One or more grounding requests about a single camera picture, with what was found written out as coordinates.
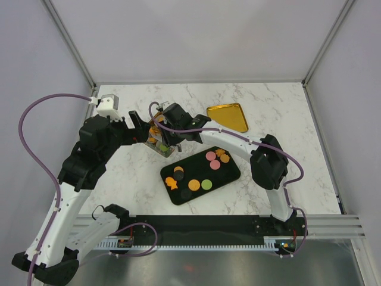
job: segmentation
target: orange fish-shaped piece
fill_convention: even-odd
[[[171,187],[171,191],[174,189],[178,189],[177,181],[175,181],[175,179],[173,179],[172,177],[166,177],[165,183],[167,184],[167,186]]]
[[[225,150],[223,150],[223,149],[217,149],[215,151],[215,153],[216,153],[217,157],[220,157],[222,154],[225,154]]]

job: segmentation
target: cable clip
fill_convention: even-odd
[[[90,97],[89,105],[97,105],[98,99],[96,97]]]
[[[168,101],[164,101],[163,103],[159,103],[158,107],[156,108],[157,111],[163,111],[164,110],[164,104],[169,103]]]

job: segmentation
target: green disc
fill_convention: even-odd
[[[212,188],[212,182],[210,180],[203,180],[201,182],[201,186],[204,190],[208,191]]]

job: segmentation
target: metal floor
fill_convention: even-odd
[[[89,258],[101,251],[92,251]],[[293,259],[256,251],[157,251],[102,257],[80,268],[69,286],[358,286],[364,285],[349,241],[307,241]]]

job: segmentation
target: black tray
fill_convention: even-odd
[[[179,206],[183,203],[187,203],[194,198],[198,198],[239,179],[241,171],[227,151],[225,151],[225,153],[230,157],[229,162],[222,163],[220,158],[216,157],[216,160],[220,161],[221,167],[218,170],[210,168],[210,161],[207,160],[205,155],[207,152],[214,152],[217,149],[219,149],[219,147],[212,147],[161,169],[161,179],[173,204]],[[171,190],[170,186],[167,186],[165,183],[165,179],[167,177],[173,178],[173,170],[177,166],[184,169],[184,178],[181,181],[177,181],[178,189]],[[212,182],[212,188],[206,191],[200,187],[198,191],[191,191],[188,188],[188,183],[192,179],[196,179],[200,183],[204,179],[209,179]]]

